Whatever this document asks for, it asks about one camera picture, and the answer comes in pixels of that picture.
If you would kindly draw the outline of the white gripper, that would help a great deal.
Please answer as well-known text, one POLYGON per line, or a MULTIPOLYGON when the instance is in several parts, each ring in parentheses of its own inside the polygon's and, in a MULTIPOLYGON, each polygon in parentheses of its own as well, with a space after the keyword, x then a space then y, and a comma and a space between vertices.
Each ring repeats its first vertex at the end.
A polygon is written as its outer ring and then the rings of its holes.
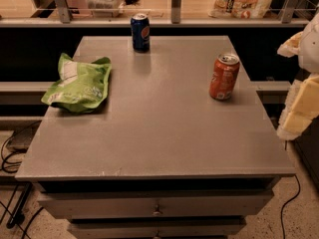
MULTIPOLYGON (((300 31, 286 40, 277 50, 286 58, 298 55, 299 67, 310 73, 319 73, 319 14, 300 31)), ((319 116, 319 76, 304 81, 295 80, 285 101, 279 119, 277 135, 294 140, 319 116)))

